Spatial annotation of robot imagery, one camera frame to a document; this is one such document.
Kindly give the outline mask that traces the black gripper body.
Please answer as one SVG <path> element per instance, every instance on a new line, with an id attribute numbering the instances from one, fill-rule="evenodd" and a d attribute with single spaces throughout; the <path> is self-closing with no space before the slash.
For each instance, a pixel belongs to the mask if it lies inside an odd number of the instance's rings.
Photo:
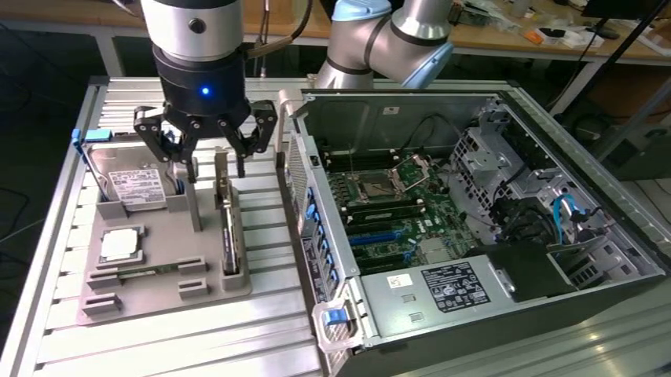
<path id="1" fill-rule="evenodd" d="M 199 138 L 222 137 L 221 122 L 238 129 L 251 115 L 243 51 L 237 49 L 211 61 L 182 60 L 158 46 L 153 52 L 167 104 L 166 121 Z"/>

